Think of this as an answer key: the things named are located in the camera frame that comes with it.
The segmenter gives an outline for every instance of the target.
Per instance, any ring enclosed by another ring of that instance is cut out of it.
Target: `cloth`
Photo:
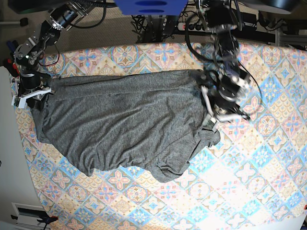
[[[181,176],[205,146],[220,141],[203,127],[207,111],[197,70],[127,77],[53,79],[42,111],[31,110],[38,140],[53,144],[87,176],[139,166],[160,182]]]

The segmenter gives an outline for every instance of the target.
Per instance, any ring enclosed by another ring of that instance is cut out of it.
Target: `table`
[[[208,56],[213,51],[209,44],[193,46]],[[59,217],[53,228],[231,230],[306,214],[307,52],[243,43],[239,60],[263,94],[261,104],[254,85],[240,105],[259,110],[251,122],[221,124],[220,143],[203,149],[180,178],[166,184],[139,167],[85,176],[37,140],[29,108],[16,108],[37,195],[46,212]],[[64,78],[201,68],[186,44],[173,43],[68,52],[41,70]]]

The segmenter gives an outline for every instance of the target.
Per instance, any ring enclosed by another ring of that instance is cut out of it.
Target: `white wall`
[[[0,221],[15,223],[11,219],[11,215],[16,215],[12,202],[41,204],[27,167],[11,102],[9,73],[0,67]]]

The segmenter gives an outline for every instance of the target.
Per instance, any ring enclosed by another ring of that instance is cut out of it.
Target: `power strip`
[[[185,23],[178,23],[178,30],[185,31],[185,29],[186,29]],[[189,25],[189,31],[208,32],[204,30],[202,24],[193,24],[193,23]]]

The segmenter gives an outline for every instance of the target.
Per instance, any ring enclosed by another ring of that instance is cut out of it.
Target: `gray shirt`
[[[203,77],[181,70],[54,79],[55,94],[42,111],[31,110],[38,140],[53,144],[88,176],[94,168],[139,166],[160,182],[171,181],[220,140],[202,127]]]

